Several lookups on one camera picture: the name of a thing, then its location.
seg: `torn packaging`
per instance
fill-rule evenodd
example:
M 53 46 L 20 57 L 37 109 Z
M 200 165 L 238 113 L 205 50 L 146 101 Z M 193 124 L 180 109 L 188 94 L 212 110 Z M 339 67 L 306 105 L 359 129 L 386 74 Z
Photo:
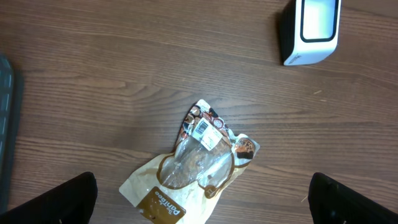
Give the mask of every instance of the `torn packaging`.
M 203 224 L 259 148 L 245 134 L 235 136 L 199 100 L 182 124 L 174 152 L 138 168 L 119 191 L 155 224 Z

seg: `crumpled wrapper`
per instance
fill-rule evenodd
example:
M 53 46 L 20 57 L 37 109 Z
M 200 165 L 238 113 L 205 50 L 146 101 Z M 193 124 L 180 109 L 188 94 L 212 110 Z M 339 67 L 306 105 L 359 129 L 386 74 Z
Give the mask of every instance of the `crumpled wrapper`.
M 155 224 L 202 224 L 259 148 L 245 134 L 235 136 L 199 100 L 187 114 L 174 150 L 134 171 L 119 191 Z

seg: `brown label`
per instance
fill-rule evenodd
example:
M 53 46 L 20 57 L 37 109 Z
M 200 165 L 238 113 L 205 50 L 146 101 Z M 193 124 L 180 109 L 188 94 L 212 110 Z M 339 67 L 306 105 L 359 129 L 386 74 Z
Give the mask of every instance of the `brown label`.
M 176 224 L 185 209 L 175 203 L 158 187 L 154 187 L 138 204 L 141 215 L 155 224 Z

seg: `snack package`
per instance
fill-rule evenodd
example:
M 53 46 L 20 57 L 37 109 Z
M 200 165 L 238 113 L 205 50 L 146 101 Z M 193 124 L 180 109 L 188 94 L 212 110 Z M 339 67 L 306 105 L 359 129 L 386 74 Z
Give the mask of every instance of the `snack package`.
M 203 224 L 222 191 L 259 148 L 245 134 L 235 136 L 210 105 L 199 100 L 185 118 L 173 152 L 134 171 L 119 191 L 155 224 Z

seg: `wooden table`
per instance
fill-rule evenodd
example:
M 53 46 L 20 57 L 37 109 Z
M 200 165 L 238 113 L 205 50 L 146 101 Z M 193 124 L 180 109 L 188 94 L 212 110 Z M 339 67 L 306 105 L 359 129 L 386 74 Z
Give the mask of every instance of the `wooden table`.
M 9 208 L 89 170 L 91 223 L 150 223 L 118 188 L 203 98 L 261 145 L 207 223 L 311 223 L 314 172 L 398 212 L 398 2 L 343 0 L 335 53 L 284 67 L 287 2 L 4 0 L 25 78 Z

